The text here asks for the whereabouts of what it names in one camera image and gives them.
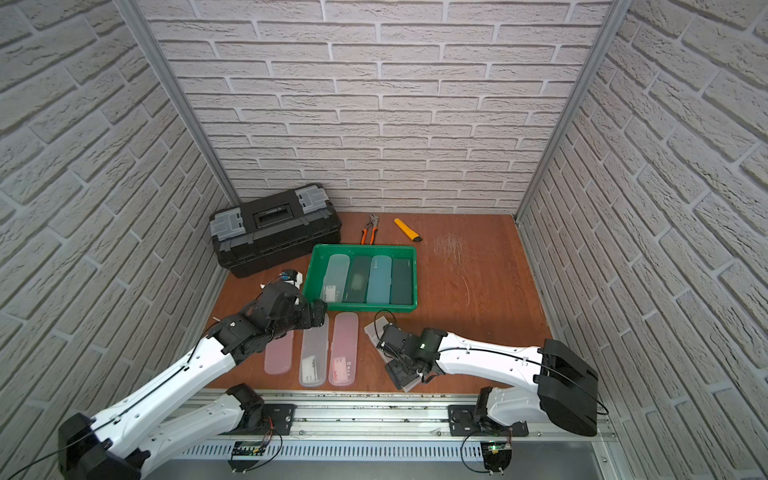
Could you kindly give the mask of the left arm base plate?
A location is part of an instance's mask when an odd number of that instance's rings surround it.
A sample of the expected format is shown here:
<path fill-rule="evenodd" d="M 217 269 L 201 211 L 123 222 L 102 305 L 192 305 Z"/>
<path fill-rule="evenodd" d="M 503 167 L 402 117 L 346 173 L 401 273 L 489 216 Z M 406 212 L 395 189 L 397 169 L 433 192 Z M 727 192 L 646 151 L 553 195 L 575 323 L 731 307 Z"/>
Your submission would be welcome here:
<path fill-rule="evenodd" d="M 239 423 L 223 432 L 223 435 L 266 435 L 274 430 L 277 434 L 287 436 L 293 425 L 295 410 L 295 404 L 267 403 L 246 411 Z"/>

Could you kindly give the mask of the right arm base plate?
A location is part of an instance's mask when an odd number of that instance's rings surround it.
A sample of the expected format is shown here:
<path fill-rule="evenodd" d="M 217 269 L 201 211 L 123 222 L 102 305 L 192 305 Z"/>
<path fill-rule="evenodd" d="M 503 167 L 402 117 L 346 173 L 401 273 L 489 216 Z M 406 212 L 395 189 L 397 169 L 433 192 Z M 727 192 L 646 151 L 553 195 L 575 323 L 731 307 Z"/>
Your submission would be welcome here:
<path fill-rule="evenodd" d="M 449 405 L 447 407 L 450 435 L 465 437 L 471 433 L 488 436 L 527 437 L 528 425 L 525 421 L 511 426 L 502 426 L 489 417 L 475 412 L 473 406 Z"/>

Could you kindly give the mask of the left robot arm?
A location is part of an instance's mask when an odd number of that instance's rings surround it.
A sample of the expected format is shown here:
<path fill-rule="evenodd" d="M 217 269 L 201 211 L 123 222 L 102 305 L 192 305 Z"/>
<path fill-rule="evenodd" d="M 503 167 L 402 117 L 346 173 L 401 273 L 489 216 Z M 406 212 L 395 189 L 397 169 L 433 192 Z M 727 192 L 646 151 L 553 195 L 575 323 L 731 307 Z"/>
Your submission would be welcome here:
<path fill-rule="evenodd" d="M 222 433 L 268 433 L 264 401 L 231 387 L 191 413 L 173 412 L 203 387 L 294 330 L 321 327 L 326 302 L 290 282 L 264 286 L 255 300 L 212 325 L 192 350 L 147 384 L 92 417 L 75 414 L 58 431 L 57 463 L 66 479 L 140 479 Z"/>

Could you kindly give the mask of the green plastic storage tray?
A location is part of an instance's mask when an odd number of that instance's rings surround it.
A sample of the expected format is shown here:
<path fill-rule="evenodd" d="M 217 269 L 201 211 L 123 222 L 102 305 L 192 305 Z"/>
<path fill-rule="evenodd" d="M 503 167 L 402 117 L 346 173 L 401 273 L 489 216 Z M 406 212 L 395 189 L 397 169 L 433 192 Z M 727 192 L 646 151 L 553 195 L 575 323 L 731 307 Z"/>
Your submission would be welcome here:
<path fill-rule="evenodd" d="M 418 306 L 418 254 L 414 247 L 391 245 L 343 245 L 343 244 L 319 244 L 314 247 L 309 263 L 307 277 L 303 287 L 303 294 L 308 300 L 322 300 L 321 289 L 323 278 L 329 257 L 333 254 L 345 254 L 351 259 L 357 255 L 386 255 L 393 259 L 406 258 L 413 263 L 413 303 L 411 305 L 368 304 L 364 303 L 330 303 L 330 311 L 355 311 L 376 312 L 389 310 L 391 312 L 406 313 L 415 310 Z"/>

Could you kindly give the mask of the blue-grey frosted pencil case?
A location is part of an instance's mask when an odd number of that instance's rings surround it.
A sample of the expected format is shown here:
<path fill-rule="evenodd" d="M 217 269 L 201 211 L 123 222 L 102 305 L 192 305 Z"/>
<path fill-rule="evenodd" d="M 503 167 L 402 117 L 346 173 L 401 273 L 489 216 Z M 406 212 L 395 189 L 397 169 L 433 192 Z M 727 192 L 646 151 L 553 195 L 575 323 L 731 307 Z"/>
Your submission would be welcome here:
<path fill-rule="evenodd" d="M 368 304 L 388 304 L 391 294 L 392 258 L 386 255 L 372 257 L 366 293 Z"/>

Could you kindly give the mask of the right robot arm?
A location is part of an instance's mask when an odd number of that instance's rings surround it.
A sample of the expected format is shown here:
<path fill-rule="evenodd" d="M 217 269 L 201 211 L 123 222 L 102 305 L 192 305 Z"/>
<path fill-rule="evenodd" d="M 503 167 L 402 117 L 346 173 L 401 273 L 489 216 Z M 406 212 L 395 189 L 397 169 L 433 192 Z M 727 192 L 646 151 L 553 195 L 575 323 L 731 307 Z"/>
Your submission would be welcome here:
<path fill-rule="evenodd" d="M 572 434 L 597 435 L 598 417 L 605 409 L 598 400 L 598 372 L 560 341 L 509 347 L 438 329 L 414 335 L 391 323 L 374 331 L 376 348 L 389 359 L 386 370 L 399 390 L 447 375 L 504 385 L 483 388 L 472 410 L 451 418 L 456 436 L 504 435 L 545 420 Z"/>

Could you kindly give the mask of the grey frosted rectangular pencil case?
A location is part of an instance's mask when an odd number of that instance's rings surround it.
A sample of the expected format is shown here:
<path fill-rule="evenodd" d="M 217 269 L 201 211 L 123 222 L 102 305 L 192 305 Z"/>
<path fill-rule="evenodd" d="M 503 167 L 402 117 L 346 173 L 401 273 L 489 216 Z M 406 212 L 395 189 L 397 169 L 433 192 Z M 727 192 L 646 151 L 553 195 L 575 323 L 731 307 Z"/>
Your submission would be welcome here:
<path fill-rule="evenodd" d="M 408 392 L 428 383 L 433 374 L 433 355 L 426 343 L 413 333 L 379 318 L 364 328 L 385 362 L 385 370 L 397 390 Z"/>

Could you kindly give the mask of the dark green labelled pencil case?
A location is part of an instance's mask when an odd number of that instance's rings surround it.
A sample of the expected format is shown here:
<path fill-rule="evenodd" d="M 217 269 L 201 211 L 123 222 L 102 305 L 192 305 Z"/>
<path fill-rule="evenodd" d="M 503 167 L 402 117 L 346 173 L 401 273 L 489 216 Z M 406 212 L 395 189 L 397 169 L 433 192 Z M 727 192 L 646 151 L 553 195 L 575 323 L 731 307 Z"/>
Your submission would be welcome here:
<path fill-rule="evenodd" d="M 372 257 L 357 255 L 351 259 L 348 270 L 343 303 L 364 303 L 370 279 Z"/>

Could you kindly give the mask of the clear frosted pencil case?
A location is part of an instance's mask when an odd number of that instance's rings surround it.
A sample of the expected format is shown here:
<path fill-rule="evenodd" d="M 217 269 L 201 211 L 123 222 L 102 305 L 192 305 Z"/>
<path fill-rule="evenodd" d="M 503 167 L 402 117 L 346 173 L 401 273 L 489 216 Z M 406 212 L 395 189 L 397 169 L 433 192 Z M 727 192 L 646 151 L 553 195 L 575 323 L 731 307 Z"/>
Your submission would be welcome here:
<path fill-rule="evenodd" d="M 330 303 L 341 303 L 345 293 L 350 257 L 345 254 L 333 254 L 329 257 L 323 278 L 321 299 Z"/>

